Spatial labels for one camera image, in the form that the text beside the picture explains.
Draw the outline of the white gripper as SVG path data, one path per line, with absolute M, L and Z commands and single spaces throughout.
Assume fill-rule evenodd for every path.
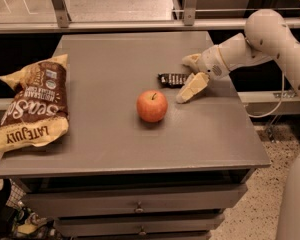
M 208 85 L 209 78 L 213 80 L 221 79 L 230 73 L 217 45 L 205 50 L 201 55 L 197 53 L 183 57 L 182 64 L 194 72 L 198 72 L 199 70 L 201 72 L 197 74 L 191 73 L 189 75 L 176 96 L 178 103 L 189 101 L 192 97 L 205 89 Z

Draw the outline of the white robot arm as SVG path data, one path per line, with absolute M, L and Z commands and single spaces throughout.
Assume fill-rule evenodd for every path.
M 182 59 L 193 73 L 176 101 L 187 102 L 206 88 L 209 81 L 223 78 L 239 67 L 260 65 L 270 60 L 275 61 L 300 98 L 300 42 L 279 13 L 261 9 L 247 18 L 243 33 Z M 300 240 L 300 154 L 287 176 L 276 240 Z

